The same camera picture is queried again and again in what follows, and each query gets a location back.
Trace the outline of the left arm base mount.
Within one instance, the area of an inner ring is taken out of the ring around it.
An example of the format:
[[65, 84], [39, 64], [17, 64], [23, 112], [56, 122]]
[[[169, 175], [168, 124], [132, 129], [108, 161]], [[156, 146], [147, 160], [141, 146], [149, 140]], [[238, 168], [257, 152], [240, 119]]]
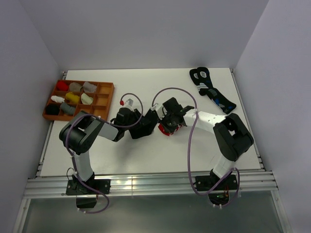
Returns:
[[82, 185], [76, 177], [69, 180], [66, 188], [66, 196], [76, 197], [76, 206], [80, 209], [92, 209], [97, 204], [99, 192], [107, 195], [110, 191], [110, 180], [93, 179], [86, 182], [86, 185], [91, 187], [92, 190]]

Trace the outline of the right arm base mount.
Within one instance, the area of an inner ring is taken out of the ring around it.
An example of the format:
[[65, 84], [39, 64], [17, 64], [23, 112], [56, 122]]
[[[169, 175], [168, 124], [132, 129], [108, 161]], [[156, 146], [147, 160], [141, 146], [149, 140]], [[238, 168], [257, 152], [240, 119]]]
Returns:
[[[212, 173], [205, 176], [195, 176], [194, 187], [199, 193], [207, 192], [219, 180], [220, 178]], [[207, 197], [213, 206], [223, 207], [230, 202], [230, 191], [237, 191], [239, 185], [240, 183], [236, 176], [230, 174], [218, 186], [216, 186]]]

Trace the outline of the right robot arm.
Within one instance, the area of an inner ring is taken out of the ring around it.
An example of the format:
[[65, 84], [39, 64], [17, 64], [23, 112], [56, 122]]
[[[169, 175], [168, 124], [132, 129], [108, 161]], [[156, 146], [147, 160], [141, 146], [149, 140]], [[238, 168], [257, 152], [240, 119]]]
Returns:
[[191, 127], [214, 134], [221, 156], [211, 171], [210, 183], [215, 189], [221, 189], [227, 183], [225, 176], [235, 165], [241, 155], [254, 144], [254, 139], [240, 117], [215, 115], [197, 110], [194, 106], [182, 107], [176, 98], [170, 98], [162, 105], [155, 104], [159, 124], [166, 135], [176, 132], [181, 126]]

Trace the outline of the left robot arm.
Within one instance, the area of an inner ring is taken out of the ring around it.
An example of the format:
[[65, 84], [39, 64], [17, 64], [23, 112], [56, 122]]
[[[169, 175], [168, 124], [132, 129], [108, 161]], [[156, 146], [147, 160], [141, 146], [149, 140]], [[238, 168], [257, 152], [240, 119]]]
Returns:
[[94, 190], [94, 171], [90, 165], [89, 150], [97, 137], [118, 142], [129, 131], [132, 139], [150, 135], [159, 118], [156, 111], [142, 115], [138, 109], [119, 109], [116, 117], [107, 122], [85, 111], [80, 111], [60, 132], [59, 139], [70, 152], [77, 188], [84, 194]]

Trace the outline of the red white striped sock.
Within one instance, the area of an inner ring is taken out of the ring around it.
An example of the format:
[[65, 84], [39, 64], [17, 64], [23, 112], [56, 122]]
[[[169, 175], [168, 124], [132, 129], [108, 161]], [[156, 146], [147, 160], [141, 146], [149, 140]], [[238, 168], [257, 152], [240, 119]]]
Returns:
[[173, 135], [176, 131], [178, 131], [180, 128], [182, 127], [182, 125], [177, 125], [174, 126], [172, 128], [167, 128], [165, 127], [163, 124], [159, 123], [158, 125], [158, 129], [166, 136], [171, 136]]

